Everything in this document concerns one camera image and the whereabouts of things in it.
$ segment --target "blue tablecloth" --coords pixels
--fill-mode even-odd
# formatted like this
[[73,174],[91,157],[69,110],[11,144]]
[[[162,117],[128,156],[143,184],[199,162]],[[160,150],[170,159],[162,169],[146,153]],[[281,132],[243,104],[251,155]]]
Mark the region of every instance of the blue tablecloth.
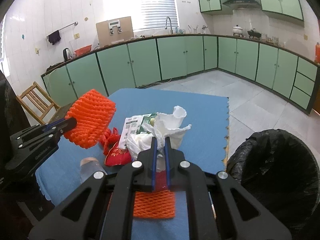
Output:
[[[161,112],[171,114],[174,106],[187,111],[181,127],[192,124],[183,138],[180,150],[185,158],[202,168],[216,173],[224,170],[228,135],[228,98],[194,93],[150,89],[120,89],[109,97],[116,103],[117,111],[109,125],[122,131],[124,119],[137,114]],[[59,149],[36,171],[42,193],[58,205],[80,185],[80,161],[95,157],[104,163],[100,145],[82,149],[64,137]],[[107,173],[115,168],[105,167]],[[184,192],[176,193],[176,216],[167,220],[134,219],[132,240],[189,239],[188,213]]]

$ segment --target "towel rack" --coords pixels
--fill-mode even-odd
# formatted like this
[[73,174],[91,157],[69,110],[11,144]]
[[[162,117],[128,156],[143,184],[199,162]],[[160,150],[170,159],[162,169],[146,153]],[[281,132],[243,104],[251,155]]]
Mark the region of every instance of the towel rack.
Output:
[[71,25],[76,26],[76,25],[78,25],[78,22],[71,23],[71,24],[69,24],[69,25],[67,25],[67,26],[65,26],[65,27],[63,27],[63,28],[61,28],[61,29],[59,29],[58,31],[61,31],[62,29],[67,28],[67,27],[69,27],[69,26],[71,26]]

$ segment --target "red basket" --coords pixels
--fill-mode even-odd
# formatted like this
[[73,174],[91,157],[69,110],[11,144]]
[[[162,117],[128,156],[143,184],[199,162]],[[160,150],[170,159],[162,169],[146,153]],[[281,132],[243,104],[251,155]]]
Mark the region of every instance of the red basket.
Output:
[[86,54],[86,53],[90,52],[91,48],[92,48],[92,45],[85,46],[85,47],[83,47],[81,49],[75,50],[75,54],[79,57],[79,56],[81,56],[83,54]]

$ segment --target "metal screw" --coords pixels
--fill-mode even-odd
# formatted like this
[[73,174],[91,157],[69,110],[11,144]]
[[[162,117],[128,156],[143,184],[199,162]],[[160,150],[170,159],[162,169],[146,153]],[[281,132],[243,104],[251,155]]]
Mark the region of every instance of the metal screw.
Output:
[[226,179],[226,178],[228,177],[228,173],[226,173],[225,171],[220,171],[220,172],[218,173],[218,177],[219,177],[220,179]]
[[104,173],[102,171],[96,171],[93,175],[95,179],[101,179],[103,178],[103,176],[104,176]]
[[188,161],[182,161],[182,162],[180,162],[180,166],[181,166],[182,168],[188,168],[188,167],[190,167],[190,162],[188,162]]
[[140,168],[142,166],[142,162],[141,161],[135,161],[131,165],[134,168]]

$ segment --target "trash can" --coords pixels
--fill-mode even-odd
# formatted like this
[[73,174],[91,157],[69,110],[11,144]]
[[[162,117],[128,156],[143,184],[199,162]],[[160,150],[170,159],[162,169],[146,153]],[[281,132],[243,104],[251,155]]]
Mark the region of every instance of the trash can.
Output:
[[284,130],[253,133],[228,161],[227,172],[295,238],[319,202],[319,167],[310,149]]

